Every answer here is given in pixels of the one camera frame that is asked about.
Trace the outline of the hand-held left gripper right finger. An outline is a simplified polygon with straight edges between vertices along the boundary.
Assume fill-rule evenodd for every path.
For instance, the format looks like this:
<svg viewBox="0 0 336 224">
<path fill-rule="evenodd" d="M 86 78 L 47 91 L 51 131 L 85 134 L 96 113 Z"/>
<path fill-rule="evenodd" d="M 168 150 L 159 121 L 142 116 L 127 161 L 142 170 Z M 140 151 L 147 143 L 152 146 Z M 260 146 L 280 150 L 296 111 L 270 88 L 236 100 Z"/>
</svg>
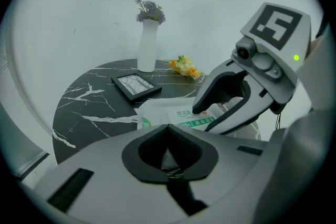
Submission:
<svg viewBox="0 0 336 224">
<path fill-rule="evenodd" d="M 167 185 L 179 206 L 190 214 L 177 223 L 256 223 L 257 206 L 271 176 L 271 143 L 181 125 L 167 128 L 178 145 L 187 141 L 202 149 L 198 162 Z"/>
</svg>

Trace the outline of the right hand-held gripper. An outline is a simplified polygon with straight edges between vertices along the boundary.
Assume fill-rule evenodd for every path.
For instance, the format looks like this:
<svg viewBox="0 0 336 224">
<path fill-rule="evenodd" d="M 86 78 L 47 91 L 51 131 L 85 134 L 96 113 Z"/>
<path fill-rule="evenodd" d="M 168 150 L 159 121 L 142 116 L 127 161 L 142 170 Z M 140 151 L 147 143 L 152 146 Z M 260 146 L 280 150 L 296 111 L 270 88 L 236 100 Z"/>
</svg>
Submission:
<svg viewBox="0 0 336 224">
<path fill-rule="evenodd" d="M 240 32 L 232 60 L 209 73 L 192 112 L 200 114 L 212 104 L 243 98 L 210 123 L 206 132 L 225 135 L 255 121 L 269 108 L 273 113 L 284 109 L 308 51 L 311 19 L 299 10 L 264 2 Z"/>
</svg>

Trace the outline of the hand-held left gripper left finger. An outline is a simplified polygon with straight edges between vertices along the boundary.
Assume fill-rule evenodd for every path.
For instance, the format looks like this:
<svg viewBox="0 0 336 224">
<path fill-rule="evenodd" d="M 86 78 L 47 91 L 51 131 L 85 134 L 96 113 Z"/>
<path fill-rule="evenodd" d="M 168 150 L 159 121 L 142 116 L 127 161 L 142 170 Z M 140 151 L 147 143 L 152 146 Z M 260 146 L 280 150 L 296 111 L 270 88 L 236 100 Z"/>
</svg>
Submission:
<svg viewBox="0 0 336 224">
<path fill-rule="evenodd" d="M 155 128 L 140 129 L 94 142 L 46 174 L 34 191 L 48 200 L 78 169 L 92 171 L 67 214 L 88 223 L 173 223 L 187 214 L 165 185 L 139 181 L 125 168 L 122 151 Z"/>
</svg>

